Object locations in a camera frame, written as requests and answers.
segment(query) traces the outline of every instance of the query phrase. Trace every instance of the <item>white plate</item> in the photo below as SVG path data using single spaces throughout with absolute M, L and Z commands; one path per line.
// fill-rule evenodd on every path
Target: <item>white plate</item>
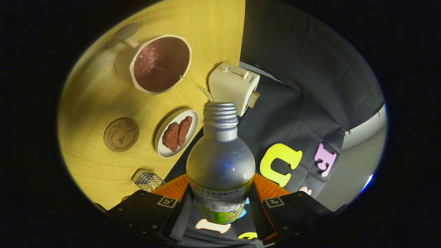
M 178 149 L 173 152 L 172 150 L 168 149 L 162 144 L 162 136 L 164 136 L 165 130 L 167 130 L 168 126 L 176 122 L 177 124 L 180 124 L 185 117 L 191 116 L 193 118 L 191 122 L 190 129 L 188 130 L 187 136 L 185 138 L 185 143 L 178 147 Z M 182 109 L 174 112 L 172 115 L 170 115 L 161 125 L 158 132 L 156 133 L 155 137 L 155 148 L 156 151 L 158 151 L 159 156 L 163 158 L 171 158 L 184 150 L 185 147 L 188 146 L 190 141 L 193 139 L 194 134 L 196 133 L 196 130 L 198 129 L 199 125 L 199 115 L 196 111 L 191 109 Z

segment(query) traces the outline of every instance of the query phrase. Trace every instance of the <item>wood grain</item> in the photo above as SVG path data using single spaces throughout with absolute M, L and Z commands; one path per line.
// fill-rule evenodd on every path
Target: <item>wood grain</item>
M 193 49 L 187 80 L 208 88 L 208 74 L 221 62 L 238 65 L 245 0 L 165 0 L 134 14 L 96 40 L 73 67 L 63 89 L 58 114 L 60 148 L 77 185 L 92 201 L 110 209 L 138 188 L 131 177 L 139 168 L 165 178 L 178 160 L 161 158 L 154 148 L 157 128 L 172 112 L 190 108 L 202 116 L 205 95 L 183 80 L 172 91 L 151 96 L 120 78 L 113 62 L 127 49 L 107 44 L 115 32 L 139 23 L 139 43 L 162 34 L 185 37 Z M 128 117 L 139 125 L 137 143 L 121 153 L 104 144 L 106 127 Z

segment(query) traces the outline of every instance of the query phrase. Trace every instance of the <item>eiffel tower logo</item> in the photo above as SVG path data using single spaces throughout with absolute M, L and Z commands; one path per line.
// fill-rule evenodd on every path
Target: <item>eiffel tower logo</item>
M 130 132 L 130 130 L 126 133 L 126 135 L 124 135 L 123 137 L 117 139 L 118 142 L 122 145 L 123 144 L 123 139 L 127 136 L 127 134 Z

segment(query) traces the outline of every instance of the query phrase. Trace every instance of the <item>drink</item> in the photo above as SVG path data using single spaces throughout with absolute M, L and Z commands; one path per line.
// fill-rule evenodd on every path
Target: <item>drink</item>
M 204 136 L 188 156 L 187 175 L 205 218 L 227 224 L 245 205 L 256 170 L 254 158 L 237 136 L 235 103 L 205 103 L 203 122 Z

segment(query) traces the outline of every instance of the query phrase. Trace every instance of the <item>white toaster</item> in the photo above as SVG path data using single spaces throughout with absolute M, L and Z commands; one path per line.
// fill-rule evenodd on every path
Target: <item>white toaster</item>
M 208 86 L 214 101 L 236 103 L 237 115 L 242 116 L 248 107 L 254 107 L 259 97 L 255 91 L 259 79 L 257 73 L 222 63 L 211 72 Z

